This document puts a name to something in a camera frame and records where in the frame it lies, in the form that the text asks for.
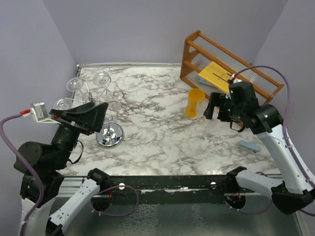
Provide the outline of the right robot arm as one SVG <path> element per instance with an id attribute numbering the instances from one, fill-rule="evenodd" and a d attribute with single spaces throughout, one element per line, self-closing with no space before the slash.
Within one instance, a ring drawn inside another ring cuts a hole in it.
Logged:
<path id="1" fill-rule="evenodd" d="M 211 93 L 203 114 L 206 119 L 212 119 L 215 107 L 219 108 L 220 121 L 240 122 L 243 129 L 249 128 L 260 139 L 282 175 L 282 179 L 273 179 L 237 167 L 227 174 L 229 191 L 252 190 L 272 200 L 284 214 L 299 211 L 314 201 L 314 174 L 292 143 L 279 111 L 271 104 L 261 106 L 251 83 L 230 84 L 228 94 Z"/>

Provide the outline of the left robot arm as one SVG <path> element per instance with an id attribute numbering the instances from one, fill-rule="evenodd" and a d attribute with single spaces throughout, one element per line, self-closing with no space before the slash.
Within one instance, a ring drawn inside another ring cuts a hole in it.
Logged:
<path id="1" fill-rule="evenodd" d="M 69 110 L 47 111 L 43 102 L 34 103 L 23 115 L 30 113 L 38 123 L 56 123 L 58 128 L 50 144 L 26 142 L 17 150 L 14 168 L 23 173 L 20 195 L 22 197 L 22 236 L 43 236 L 54 202 L 64 176 L 63 170 L 80 134 L 99 132 L 108 103 L 88 102 Z"/>

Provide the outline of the yellow plastic wine glass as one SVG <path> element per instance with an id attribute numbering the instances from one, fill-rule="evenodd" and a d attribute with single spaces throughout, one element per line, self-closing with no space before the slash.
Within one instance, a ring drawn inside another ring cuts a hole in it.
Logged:
<path id="1" fill-rule="evenodd" d="M 188 93 L 188 106 L 185 109 L 185 115 L 188 118 L 196 117 L 196 107 L 199 99 L 204 99 L 205 93 L 198 88 L 193 88 Z"/>

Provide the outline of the clear wine glass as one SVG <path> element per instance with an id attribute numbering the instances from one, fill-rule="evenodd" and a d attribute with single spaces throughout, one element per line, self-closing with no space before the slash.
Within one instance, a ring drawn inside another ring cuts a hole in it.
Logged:
<path id="1" fill-rule="evenodd" d="M 196 117 L 206 123 L 210 123 L 212 121 L 211 119 L 206 119 L 204 116 L 204 112 L 206 111 L 208 104 L 209 100 L 207 98 L 200 98 L 196 106 Z"/>
<path id="2" fill-rule="evenodd" d="M 62 98 L 58 100 L 54 105 L 54 109 L 56 110 L 69 110 L 71 108 L 72 108 L 72 100 L 69 98 Z"/>
<path id="3" fill-rule="evenodd" d="M 99 72 L 94 75 L 93 77 L 93 83 L 97 86 L 102 86 L 109 82 L 110 76 L 106 72 Z"/>
<path id="4" fill-rule="evenodd" d="M 66 84 L 66 89 L 70 92 L 76 92 L 82 88 L 84 80 L 79 77 L 70 79 Z"/>

